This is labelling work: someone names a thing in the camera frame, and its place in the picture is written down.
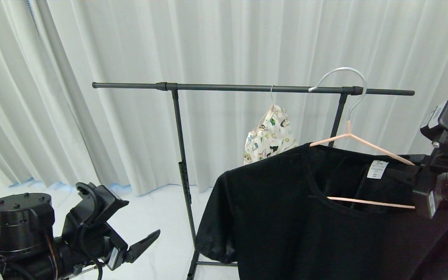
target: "clothing rack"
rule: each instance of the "clothing rack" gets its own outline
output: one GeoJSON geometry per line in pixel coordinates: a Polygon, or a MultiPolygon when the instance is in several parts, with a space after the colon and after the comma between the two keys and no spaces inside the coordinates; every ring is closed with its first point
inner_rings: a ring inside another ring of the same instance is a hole
{"type": "MultiPolygon", "coordinates": [[[[117,88],[117,89],[156,89],[160,91],[170,91],[174,102],[174,112],[176,115],[177,136],[179,139],[179,149],[181,151],[181,162],[179,162],[179,172],[181,174],[181,182],[183,186],[186,210],[188,212],[188,220],[190,223],[191,237],[193,248],[195,246],[196,233],[194,230],[193,212],[191,210],[191,193],[190,183],[188,179],[188,169],[186,165],[186,153],[184,148],[183,129],[181,124],[181,110],[179,108],[179,90],[198,90],[198,91],[247,91],[247,92],[295,92],[308,93],[311,87],[293,87],[293,86],[255,86],[255,85],[211,85],[211,84],[178,84],[160,82],[156,84],[132,84],[132,83],[96,83],[93,82],[93,88],[117,88]]],[[[341,114],[345,107],[347,97],[349,95],[361,95],[362,87],[317,87],[310,93],[322,94],[340,94],[338,108],[334,117],[331,136],[336,136],[338,126],[340,125],[341,114]]],[[[414,91],[410,90],[390,90],[390,89],[367,89],[366,94],[374,95],[397,95],[397,96],[413,96],[414,91]]],[[[334,142],[329,143],[329,147],[333,147],[334,142]]],[[[202,262],[199,261],[200,254],[196,250],[192,255],[190,269],[188,271],[187,280],[194,279],[194,273],[198,264],[211,266],[238,266],[238,264],[222,264],[220,262],[202,262]]]]}

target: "cylindrical black motor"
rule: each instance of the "cylindrical black motor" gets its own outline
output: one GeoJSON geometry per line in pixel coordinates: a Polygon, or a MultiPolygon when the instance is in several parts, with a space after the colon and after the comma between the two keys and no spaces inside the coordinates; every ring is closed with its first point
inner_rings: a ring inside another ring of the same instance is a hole
{"type": "Polygon", "coordinates": [[[0,255],[21,259],[48,250],[55,212],[51,196],[24,193],[0,198],[0,255]]]}

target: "horizontal rod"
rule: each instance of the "horizontal rod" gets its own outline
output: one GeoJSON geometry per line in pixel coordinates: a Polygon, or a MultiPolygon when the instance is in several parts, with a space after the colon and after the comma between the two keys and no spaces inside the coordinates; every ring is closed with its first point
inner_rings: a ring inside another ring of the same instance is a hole
{"type": "Polygon", "coordinates": [[[206,266],[238,266],[238,264],[223,264],[222,262],[201,262],[197,261],[196,264],[204,264],[206,266]]]}
{"type": "MultiPolygon", "coordinates": [[[[254,92],[309,92],[311,87],[293,87],[293,86],[254,86],[254,85],[202,85],[202,84],[176,84],[176,83],[156,83],[156,84],[128,84],[128,83],[96,83],[93,82],[93,88],[117,88],[117,89],[156,89],[162,91],[168,90],[200,90],[200,91],[254,91],[254,92]]],[[[313,93],[337,93],[360,95],[362,87],[317,87],[313,93]]],[[[367,89],[367,94],[377,95],[401,95],[413,96],[411,90],[391,90],[391,89],[367,89]]]]}

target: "neckline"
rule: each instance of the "neckline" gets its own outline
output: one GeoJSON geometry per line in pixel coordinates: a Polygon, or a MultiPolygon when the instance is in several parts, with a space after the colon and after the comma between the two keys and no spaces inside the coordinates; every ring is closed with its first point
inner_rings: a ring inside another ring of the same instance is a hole
{"type": "Polygon", "coordinates": [[[354,216],[354,217],[359,217],[359,218],[368,218],[368,217],[382,218],[382,217],[389,217],[389,216],[395,216],[395,215],[409,215],[409,214],[414,213],[414,212],[403,212],[403,213],[363,212],[363,211],[359,211],[356,209],[345,207],[345,206],[338,204],[338,203],[334,202],[333,200],[327,198],[327,196],[324,193],[322,193],[322,191],[320,191],[320,188],[319,188],[316,180],[314,179],[313,171],[310,166],[310,162],[309,162],[310,154],[313,151],[313,149],[319,149],[322,151],[341,151],[344,154],[346,154],[347,156],[357,156],[359,158],[366,159],[368,161],[379,160],[379,161],[387,161],[387,162],[395,163],[396,160],[394,160],[393,158],[391,158],[389,156],[374,156],[374,155],[370,155],[370,154],[362,154],[359,152],[347,151],[347,150],[337,149],[337,148],[333,148],[333,147],[326,147],[326,146],[322,146],[322,145],[310,147],[310,144],[311,143],[305,144],[304,149],[302,149],[302,153],[301,153],[302,154],[303,173],[307,179],[307,183],[308,183],[309,188],[312,191],[313,195],[315,195],[315,197],[319,200],[319,202],[321,202],[325,206],[327,206],[331,209],[334,209],[338,212],[342,212],[344,214],[354,216]]]}

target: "small hanger hook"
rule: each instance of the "small hanger hook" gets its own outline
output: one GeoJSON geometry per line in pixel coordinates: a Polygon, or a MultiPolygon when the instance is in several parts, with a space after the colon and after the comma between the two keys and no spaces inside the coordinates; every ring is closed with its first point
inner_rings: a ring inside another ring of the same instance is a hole
{"type": "Polygon", "coordinates": [[[352,107],[350,107],[350,110],[348,111],[348,121],[350,121],[350,117],[352,116],[352,111],[355,109],[355,107],[357,107],[357,105],[359,105],[359,103],[363,100],[364,96],[366,96],[366,90],[368,89],[368,82],[366,81],[366,78],[364,77],[364,75],[362,73],[360,73],[358,70],[353,69],[352,67],[339,67],[337,69],[333,69],[331,71],[329,71],[328,73],[326,73],[317,83],[317,85],[315,87],[310,87],[309,88],[309,92],[312,92],[313,90],[315,90],[316,88],[319,87],[319,85],[322,83],[322,81],[324,81],[325,78],[327,78],[329,75],[337,72],[337,71],[352,71],[355,74],[359,75],[359,77],[362,79],[362,95],[359,98],[359,100],[357,100],[354,105],[352,105],[352,107]]]}
{"type": "Polygon", "coordinates": [[[274,103],[274,99],[272,98],[272,88],[274,87],[274,85],[271,86],[271,91],[269,92],[271,94],[271,103],[274,103]]]}

